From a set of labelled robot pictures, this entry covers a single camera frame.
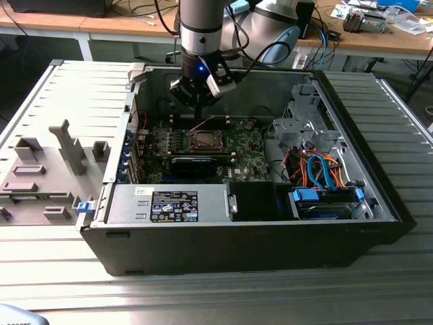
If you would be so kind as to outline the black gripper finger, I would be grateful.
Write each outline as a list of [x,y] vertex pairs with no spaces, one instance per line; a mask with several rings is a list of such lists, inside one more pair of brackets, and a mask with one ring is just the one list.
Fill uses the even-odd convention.
[[170,93],[184,106],[192,108],[195,118],[200,118],[199,93],[192,81],[189,79],[171,81]]
[[214,97],[209,88],[203,88],[198,94],[198,117],[202,117],[202,110],[205,107],[212,106],[220,100],[219,97]]

